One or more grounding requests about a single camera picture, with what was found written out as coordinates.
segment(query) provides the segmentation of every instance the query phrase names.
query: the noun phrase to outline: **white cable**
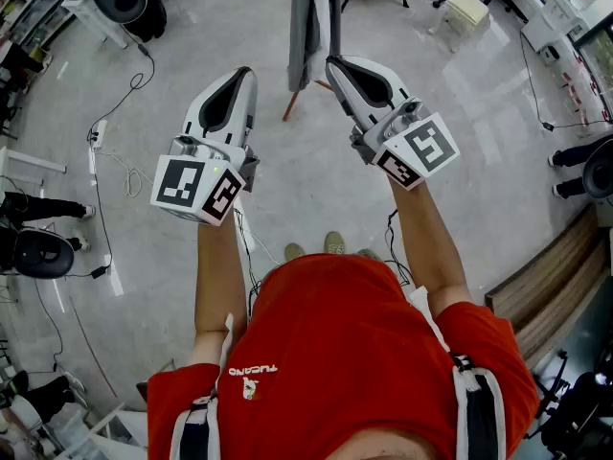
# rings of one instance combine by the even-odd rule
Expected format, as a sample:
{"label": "white cable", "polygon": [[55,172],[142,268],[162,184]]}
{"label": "white cable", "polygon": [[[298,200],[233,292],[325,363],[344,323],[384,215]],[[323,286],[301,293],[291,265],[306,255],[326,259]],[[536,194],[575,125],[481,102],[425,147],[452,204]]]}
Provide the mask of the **white cable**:
{"label": "white cable", "polygon": [[266,254],[268,254],[268,257],[270,258],[270,260],[275,263],[276,265],[281,265],[281,263],[279,261],[277,261],[274,257],[272,257],[272,254],[270,253],[270,251],[268,250],[268,248],[263,244],[263,242],[258,239],[253,232],[250,232],[249,230],[246,230],[245,228],[242,229],[243,232],[248,233],[251,237],[253,237],[254,241],[256,241],[257,243],[259,243],[261,245],[261,248],[264,249],[266,251]]}
{"label": "white cable", "polygon": [[[138,167],[132,167],[132,168],[128,167],[115,154],[109,153],[107,151],[96,151],[96,153],[100,155],[107,155],[109,157],[113,157],[115,160],[117,160],[120,164],[122,164],[125,167],[125,179],[124,179],[124,195],[125,196],[136,197],[141,192],[141,189],[143,189],[143,179],[141,178],[141,175],[151,183],[151,186],[153,185],[153,181],[149,179],[143,171],[141,171]],[[136,190],[136,193],[132,193],[132,186],[131,186],[132,175],[136,175],[136,178],[138,179],[138,189]]]}

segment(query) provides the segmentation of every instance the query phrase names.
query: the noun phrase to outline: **gray floor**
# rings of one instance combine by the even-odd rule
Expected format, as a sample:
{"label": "gray floor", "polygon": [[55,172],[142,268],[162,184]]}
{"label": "gray floor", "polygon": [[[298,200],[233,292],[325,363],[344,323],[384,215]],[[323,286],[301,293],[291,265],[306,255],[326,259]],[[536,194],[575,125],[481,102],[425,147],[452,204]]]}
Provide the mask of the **gray floor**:
{"label": "gray floor", "polygon": [[[443,115],[462,156],[430,188],[474,297],[483,302],[488,288],[528,261],[585,202],[553,198],[552,183],[577,172],[556,172],[546,163],[549,153],[579,140],[572,130],[539,127],[520,24],[512,14],[492,2],[489,30],[453,55],[426,31],[435,12],[431,0],[408,1],[411,10],[400,0],[352,0],[343,15],[343,51],[390,66],[411,93]],[[260,83],[251,138],[262,159],[254,193],[241,196],[250,230],[277,260],[288,242],[320,251],[329,230],[340,230],[350,251],[371,247],[387,257],[383,233],[393,210],[387,181],[350,149],[352,122],[331,93],[309,86],[289,122],[281,121],[290,98],[289,8],[290,0],[168,0],[166,33],[148,44],[155,77],[109,118],[103,149],[153,177],[158,155],[180,132],[192,99],[223,73],[249,65]],[[120,50],[100,43],[78,22],[53,52],[49,71],[27,96],[20,139],[12,146],[69,166],[65,175],[45,173],[45,196],[95,204],[87,129],[125,93],[132,75],[148,76],[150,64],[136,46]],[[550,71],[532,50],[528,58],[544,119],[574,122]],[[99,156],[97,167],[114,272],[95,281],[70,278],[38,287],[63,336],[59,361],[82,377],[92,403],[106,412],[119,401],[143,407],[135,383],[171,357],[181,363],[191,348],[196,227],[150,207],[147,183],[139,196],[124,196],[125,169],[113,158]],[[68,234],[76,223],[57,220],[56,229]],[[77,257],[76,273],[103,264],[108,255],[100,217],[80,226],[94,248]],[[273,266],[261,248],[253,259],[260,277]],[[23,366],[49,370],[59,349],[55,330],[34,281],[13,285],[20,302],[3,306],[0,321]],[[96,368],[75,311],[119,398]]]}

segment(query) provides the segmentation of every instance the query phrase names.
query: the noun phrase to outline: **white desk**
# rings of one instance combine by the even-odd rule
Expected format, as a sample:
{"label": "white desk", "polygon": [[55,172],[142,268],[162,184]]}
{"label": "white desk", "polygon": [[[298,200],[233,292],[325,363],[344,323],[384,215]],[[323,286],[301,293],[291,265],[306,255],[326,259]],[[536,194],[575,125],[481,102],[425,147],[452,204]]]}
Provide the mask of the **white desk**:
{"label": "white desk", "polygon": [[[54,162],[49,162],[48,160],[43,160],[41,158],[32,157],[30,155],[26,155],[25,153],[20,153],[12,149],[7,149],[6,147],[1,148],[0,149],[0,175],[4,175],[5,177],[8,177],[12,180],[20,180],[22,182],[29,182],[30,184],[36,184],[38,186],[42,186],[42,180],[40,179],[29,177],[27,175],[9,174],[8,173],[9,160],[15,160],[17,162],[22,162],[24,164],[42,167],[43,169],[48,169],[50,171],[55,171],[57,173],[66,173],[65,165],[60,165]],[[0,203],[4,201],[4,192],[7,187],[6,186],[7,179],[5,177],[0,177]]]}

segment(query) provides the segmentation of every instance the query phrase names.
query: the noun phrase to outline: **black pants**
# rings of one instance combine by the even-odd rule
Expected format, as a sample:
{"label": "black pants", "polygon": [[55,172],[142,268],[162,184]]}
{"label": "black pants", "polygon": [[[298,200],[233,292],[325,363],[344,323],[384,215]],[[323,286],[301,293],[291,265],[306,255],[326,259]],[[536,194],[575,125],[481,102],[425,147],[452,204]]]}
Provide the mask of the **black pants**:
{"label": "black pants", "polygon": [[49,423],[66,403],[73,403],[75,396],[70,390],[70,382],[66,377],[59,377],[42,387],[22,394],[23,398],[32,404],[44,424]]}
{"label": "black pants", "polygon": [[28,81],[23,73],[23,69],[32,70],[39,73],[42,71],[42,63],[39,63],[35,59],[31,58],[21,47],[17,44],[12,44],[6,57],[2,61],[2,67],[11,72],[12,82],[20,89],[26,88]]}
{"label": "black pants", "polygon": [[[613,134],[609,134],[601,138],[600,140],[590,143],[589,145],[583,145],[581,147],[572,147],[565,151],[559,151],[554,155],[554,165],[560,167],[572,167],[574,165],[582,164],[590,158],[603,143],[613,138]],[[568,180],[557,185],[557,191],[566,199],[568,196],[576,196],[585,194],[585,188],[583,187],[583,179],[578,177],[576,179]]]}
{"label": "black pants", "polygon": [[[74,201],[34,197],[21,193],[5,193],[2,207],[7,218],[17,228],[21,228],[24,221],[34,221],[35,219],[56,217],[82,219],[85,216],[85,207]],[[74,250],[80,249],[79,239],[66,240],[73,246]]]}

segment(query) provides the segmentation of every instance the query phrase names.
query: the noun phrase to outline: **shoe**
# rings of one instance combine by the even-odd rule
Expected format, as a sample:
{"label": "shoe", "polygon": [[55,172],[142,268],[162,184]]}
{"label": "shoe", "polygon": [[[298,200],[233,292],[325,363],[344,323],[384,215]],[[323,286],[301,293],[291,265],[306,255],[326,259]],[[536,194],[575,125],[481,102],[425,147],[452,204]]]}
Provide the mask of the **shoe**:
{"label": "shoe", "polygon": [[285,261],[289,263],[294,259],[298,259],[306,254],[305,250],[298,243],[289,243],[285,247]]}
{"label": "shoe", "polygon": [[83,398],[83,395],[79,393],[79,390],[76,390],[73,387],[70,387],[70,391],[75,396],[75,402],[80,405],[83,409],[89,409],[89,405],[87,405],[87,401]]}
{"label": "shoe", "polygon": [[558,155],[558,154],[559,154],[559,150],[557,150],[555,153],[553,153],[553,154],[551,154],[551,155],[549,155],[549,156],[547,157],[547,163],[549,164],[549,167],[552,167],[552,168],[553,168],[553,167],[558,167],[558,166],[557,166],[557,165],[554,163],[554,157],[555,157],[556,155]]}
{"label": "shoe", "polygon": [[383,262],[383,260],[379,256],[377,256],[371,249],[358,250],[357,251],[357,255],[365,257],[366,259],[371,259],[373,261],[378,261],[380,263]]}
{"label": "shoe", "polygon": [[557,184],[552,186],[552,193],[554,194],[555,197],[559,197],[560,199],[566,199],[563,195],[561,195],[558,191],[557,191]]}
{"label": "shoe", "polygon": [[345,241],[338,232],[329,232],[324,240],[326,254],[345,254]]}
{"label": "shoe", "polygon": [[47,56],[42,60],[42,71],[40,72],[40,75],[47,71],[47,68],[49,68],[53,58],[54,56],[51,53],[47,53]]}
{"label": "shoe", "polygon": [[83,252],[89,252],[89,250],[92,248],[92,244],[87,241],[83,235],[83,232],[81,232],[78,228],[73,228],[73,237],[79,239],[80,250]]}
{"label": "shoe", "polygon": [[88,204],[85,206],[85,215],[81,217],[81,219],[92,219],[96,215],[96,206],[92,206]]}
{"label": "shoe", "polygon": [[68,379],[71,388],[78,388],[83,394],[85,393],[85,385],[81,380],[67,370],[62,370],[61,374]]}

